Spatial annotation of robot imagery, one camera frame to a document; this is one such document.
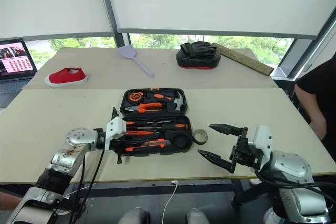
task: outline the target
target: white spatula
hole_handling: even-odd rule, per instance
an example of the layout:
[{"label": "white spatula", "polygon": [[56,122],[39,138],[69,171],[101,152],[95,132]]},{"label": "white spatula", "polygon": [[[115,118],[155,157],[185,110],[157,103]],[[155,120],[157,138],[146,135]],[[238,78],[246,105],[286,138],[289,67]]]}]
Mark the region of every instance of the white spatula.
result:
[{"label": "white spatula", "polygon": [[133,48],[132,45],[123,46],[118,48],[118,52],[121,54],[122,57],[127,59],[133,59],[136,63],[145,71],[150,77],[154,77],[155,75],[149,70],[146,66],[144,66],[138,59],[135,57],[136,50]]}]

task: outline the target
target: white table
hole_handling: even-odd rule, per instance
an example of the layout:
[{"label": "white table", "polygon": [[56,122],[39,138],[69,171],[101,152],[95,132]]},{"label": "white table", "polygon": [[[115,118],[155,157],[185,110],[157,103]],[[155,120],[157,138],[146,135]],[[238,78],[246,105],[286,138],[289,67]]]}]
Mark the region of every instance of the white table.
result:
[{"label": "white table", "polygon": [[[119,109],[125,89],[24,90],[0,115],[0,182],[34,183],[54,152],[74,127],[104,127],[112,107]],[[203,149],[228,159],[237,137],[220,134],[207,126],[268,125],[274,150],[295,152],[311,164],[314,174],[336,173],[332,160],[309,125],[281,89],[184,89],[187,116],[192,128],[205,129],[205,145],[193,144],[187,153],[148,157],[104,156],[97,176],[100,182],[156,179],[207,179],[253,177],[246,166],[230,174],[200,156]],[[87,154],[85,181],[90,181],[100,151]],[[72,182],[79,181],[80,172]]]},{"label": "white table", "polygon": [[[250,49],[235,49],[255,58]],[[222,56],[211,70],[184,69],[176,62],[177,49],[137,49],[137,58],[151,69],[149,77],[133,60],[120,56],[117,49],[62,48],[35,75],[25,89],[53,89],[45,76],[65,67],[82,67],[89,81],[64,89],[135,89],[135,88],[277,88],[270,76],[254,71]]]}]

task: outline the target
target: laptop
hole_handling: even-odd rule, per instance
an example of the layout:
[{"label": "laptop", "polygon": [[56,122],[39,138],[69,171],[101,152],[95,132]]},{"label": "laptop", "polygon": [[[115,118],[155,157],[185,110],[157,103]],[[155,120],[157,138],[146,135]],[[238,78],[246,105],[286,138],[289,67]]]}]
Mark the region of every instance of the laptop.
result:
[{"label": "laptop", "polygon": [[0,108],[7,107],[36,72],[23,39],[0,41]]}]

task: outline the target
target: red shoe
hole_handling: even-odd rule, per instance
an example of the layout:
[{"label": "red shoe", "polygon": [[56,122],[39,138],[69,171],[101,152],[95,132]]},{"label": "red shoe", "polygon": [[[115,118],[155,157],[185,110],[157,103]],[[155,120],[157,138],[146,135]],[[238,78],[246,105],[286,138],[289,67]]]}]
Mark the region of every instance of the red shoe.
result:
[{"label": "red shoe", "polygon": [[86,81],[88,78],[81,68],[64,68],[45,78],[45,83],[52,87],[82,84]]}]

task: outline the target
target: laptop keyboard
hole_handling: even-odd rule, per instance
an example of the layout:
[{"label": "laptop keyboard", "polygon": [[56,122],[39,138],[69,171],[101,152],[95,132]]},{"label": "laptop keyboard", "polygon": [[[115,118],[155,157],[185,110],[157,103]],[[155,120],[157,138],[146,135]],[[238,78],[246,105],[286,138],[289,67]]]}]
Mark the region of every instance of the laptop keyboard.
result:
[{"label": "laptop keyboard", "polygon": [[30,80],[23,81],[10,81],[5,83],[0,83],[0,94],[7,94],[21,91],[23,86],[25,86]]}]

